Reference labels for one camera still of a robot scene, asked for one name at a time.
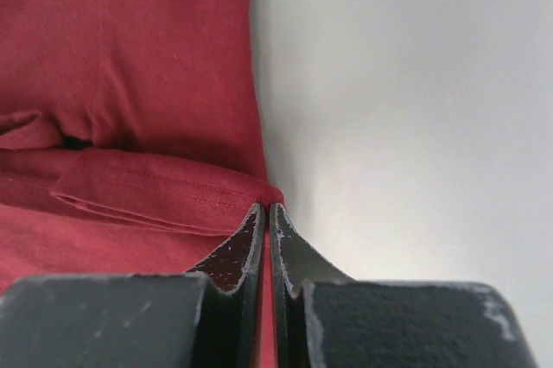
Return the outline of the dark red t-shirt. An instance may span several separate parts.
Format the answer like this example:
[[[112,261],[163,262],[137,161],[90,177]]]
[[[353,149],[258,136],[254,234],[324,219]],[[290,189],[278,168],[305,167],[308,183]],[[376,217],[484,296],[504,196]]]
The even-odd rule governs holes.
[[[268,178],[251,0],[1,0],[1,298],[45,275],[193,268]],[[261,367],[277,365],[270,248]]]

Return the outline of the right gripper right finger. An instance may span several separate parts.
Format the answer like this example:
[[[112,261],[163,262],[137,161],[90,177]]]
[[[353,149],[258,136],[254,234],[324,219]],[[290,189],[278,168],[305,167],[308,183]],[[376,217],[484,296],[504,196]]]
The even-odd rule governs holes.
[[[510,305],[476,282],[367,282],[346,275],[270,208],[281,367],[533,367]]]

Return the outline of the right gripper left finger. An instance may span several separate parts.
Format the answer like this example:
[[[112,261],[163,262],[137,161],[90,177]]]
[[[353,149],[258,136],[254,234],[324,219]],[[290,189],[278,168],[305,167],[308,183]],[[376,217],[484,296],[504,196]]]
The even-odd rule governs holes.
[[[1,298],[4,367],[252,367],[264,208],[186,272],[30,276]]]

